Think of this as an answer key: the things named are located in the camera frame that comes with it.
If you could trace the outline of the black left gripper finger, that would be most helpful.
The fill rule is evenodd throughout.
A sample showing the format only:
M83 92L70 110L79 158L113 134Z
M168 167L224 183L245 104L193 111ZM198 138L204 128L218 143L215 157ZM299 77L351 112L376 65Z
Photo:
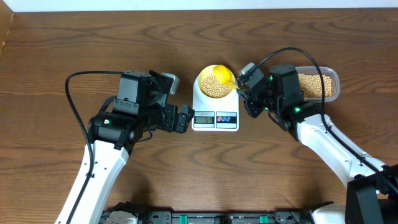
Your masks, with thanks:
M191 120L194 117L195 110L188 105L182 105L180 114L186 117L186 120Z
M187 116L179 116L175 127L175 131L177 133L185 133L187 131L189 122L190 120Z

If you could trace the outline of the yellow plastic measuring scoop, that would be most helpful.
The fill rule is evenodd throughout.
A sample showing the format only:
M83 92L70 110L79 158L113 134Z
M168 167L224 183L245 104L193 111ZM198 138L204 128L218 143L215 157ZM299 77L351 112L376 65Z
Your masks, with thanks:
M233 90L238 89L234 75L224 65L216 65L213 68L213 74L222 85L228 85Z

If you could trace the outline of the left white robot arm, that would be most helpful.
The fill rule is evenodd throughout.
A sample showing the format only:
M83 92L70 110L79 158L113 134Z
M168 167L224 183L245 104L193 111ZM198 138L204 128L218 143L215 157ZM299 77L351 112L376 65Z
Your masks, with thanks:
M98 223L117 176L126 165L143 134L155 130L185 133L194 110L167 103L175 94L179 79L171 73L117 72L120 77L116 96L109 97L98 114L83 124L65 81L70 107L86 141L80 170L60 212L57 223Z

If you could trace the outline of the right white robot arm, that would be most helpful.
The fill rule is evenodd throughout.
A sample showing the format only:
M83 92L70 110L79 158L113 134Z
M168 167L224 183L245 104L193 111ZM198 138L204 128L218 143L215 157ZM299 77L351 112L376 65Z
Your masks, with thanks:
M314 151L346 188L344 206L326 203L305 212L301 223L397 223L397 166L363 151L322 114L320 99L306 98L299 74L338 83L328 67L277 65L264 74L249 63L239 73L239 95L248 115L268 112L275 124Z

